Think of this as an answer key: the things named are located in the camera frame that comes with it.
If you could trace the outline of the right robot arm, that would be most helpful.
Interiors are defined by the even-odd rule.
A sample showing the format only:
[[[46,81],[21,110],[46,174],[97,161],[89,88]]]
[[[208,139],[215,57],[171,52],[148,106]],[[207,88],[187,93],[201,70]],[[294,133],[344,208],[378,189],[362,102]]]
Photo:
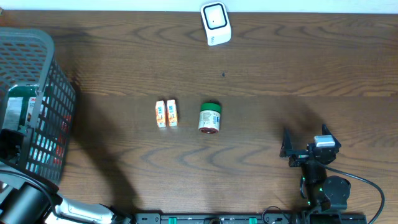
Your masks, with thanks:
[[[300,194],[309,206],[289,218],[290,223],[342,223],[341,211],[347,209],[351,192],[348,180],[328,176],[326,166],[336,159],[341,147],[326,125],[306,149],[294,149],[289,131],[284,129],[280,157],[289,158],[290,167],[302,170]]]

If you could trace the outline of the orange tissue pack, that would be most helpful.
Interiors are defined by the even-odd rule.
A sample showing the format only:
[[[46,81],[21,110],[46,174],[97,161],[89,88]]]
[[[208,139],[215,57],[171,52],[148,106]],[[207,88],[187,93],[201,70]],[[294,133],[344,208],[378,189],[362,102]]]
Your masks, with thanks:
[[[167,116],[170,127],[178,126],[177,104],[175,100],[167,101]]]
[[[155,104],[155,117],[157,126],[159,128],[166,127],[166,112],[165,112],[165,103],[163,100],[157,101]]]

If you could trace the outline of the white green packet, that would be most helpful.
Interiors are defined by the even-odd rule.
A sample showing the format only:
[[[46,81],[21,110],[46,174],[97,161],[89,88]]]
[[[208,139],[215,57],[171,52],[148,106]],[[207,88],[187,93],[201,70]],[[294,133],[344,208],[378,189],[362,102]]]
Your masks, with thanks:
[[[17,86],[10,90],[3,129],[18,131],[32,119],[37,97],[34,86]]]

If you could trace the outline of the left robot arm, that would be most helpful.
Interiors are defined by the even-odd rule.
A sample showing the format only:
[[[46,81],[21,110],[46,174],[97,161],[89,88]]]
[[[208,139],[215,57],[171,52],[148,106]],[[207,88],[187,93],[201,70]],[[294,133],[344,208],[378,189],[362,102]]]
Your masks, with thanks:
[[[67,200],[49,180],[9,160],[17,157],[24,135],[1,130],[1,223],[135,223],[134,216],[104,205]]]

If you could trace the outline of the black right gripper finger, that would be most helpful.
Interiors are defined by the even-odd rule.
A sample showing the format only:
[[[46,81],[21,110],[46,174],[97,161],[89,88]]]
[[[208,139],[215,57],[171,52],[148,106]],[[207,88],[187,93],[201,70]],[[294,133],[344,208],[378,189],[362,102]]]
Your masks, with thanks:
[[[293,145],[290,139],[289,130],[284,128],[279,157],[290,157],[292,154],[293,154]]]
[[[326,124],[322,124],[322,134],[323,135],[330,135],[332,136],[332,133],[330,130],[327,128]]]

